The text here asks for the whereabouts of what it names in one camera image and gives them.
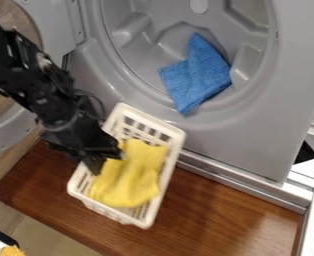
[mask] washing machine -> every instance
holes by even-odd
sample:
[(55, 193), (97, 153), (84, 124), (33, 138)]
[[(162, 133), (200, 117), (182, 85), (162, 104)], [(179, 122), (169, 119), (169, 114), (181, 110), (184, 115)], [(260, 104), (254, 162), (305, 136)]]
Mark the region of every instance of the washing machine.
[[(287, 179), (314, 118), (314, 0), (14, 1), (44, 51), (107, 113), (124, 102), (185, 130), (181, 167), (250, 186)], [(158, 71), (188, 57), (194, 33), (230, 64), (232, 85), (184, 116)], [(34, 126), (11, 106), (0, 152)]]

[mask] blue cloth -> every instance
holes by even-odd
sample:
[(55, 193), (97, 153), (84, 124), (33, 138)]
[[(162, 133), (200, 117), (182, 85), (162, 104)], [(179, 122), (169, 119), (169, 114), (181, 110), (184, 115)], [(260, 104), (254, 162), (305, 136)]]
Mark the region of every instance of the blue cloth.
[(197, 33), (189, 41), (188, 56), (187, 60), (159, 71), (177, 110), (184, 115), (231, 84), (229, 65)]

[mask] yellow cloth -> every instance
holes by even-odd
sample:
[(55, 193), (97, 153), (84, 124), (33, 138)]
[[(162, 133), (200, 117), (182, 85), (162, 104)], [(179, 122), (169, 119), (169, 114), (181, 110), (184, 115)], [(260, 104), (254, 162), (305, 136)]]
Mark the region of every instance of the yellow cloth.
[(7, 246), (0, 251), (0, 256), (25, 256), (17, 246)]
[(159, 195), (159, 172), (168, 149), (137, 139), (120, 147), (124, 159), (106, 161), (88, 196), (112, 207), (133, 208)]

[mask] white plastic basket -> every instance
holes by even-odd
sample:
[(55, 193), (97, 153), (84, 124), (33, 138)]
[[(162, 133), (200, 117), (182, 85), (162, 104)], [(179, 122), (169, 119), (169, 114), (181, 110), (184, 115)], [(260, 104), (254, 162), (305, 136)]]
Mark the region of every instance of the white plastic basket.
[(68, 193), (81, 200), (87, 208), (115, 221), (133, 224), (144, 229), (149, 228), (155, 221), (186, 134), (172, 125), (123, 103), (117, 104), (102, 129), (120, 141), (137, 138), (150, 145), (168, 147), (168, 154), (159, 179), (160, 195), (137, 208), (112, 208), (99, 203), (86, 196), (95, 177), (84, 163), (80, 163), (69, 180)]

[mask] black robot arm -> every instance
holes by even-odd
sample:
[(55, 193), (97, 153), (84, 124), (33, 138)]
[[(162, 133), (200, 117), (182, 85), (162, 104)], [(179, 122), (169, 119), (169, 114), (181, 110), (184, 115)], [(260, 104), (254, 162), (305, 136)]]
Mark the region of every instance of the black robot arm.
[(86, 96), (74, 89), (67, 71), (17, 31), (0, 26), (0, 94), (35, 113), (53, 148), (84, 161), (99, 174), (106, 158), (121, 156), (115, 138), (102, 131)]

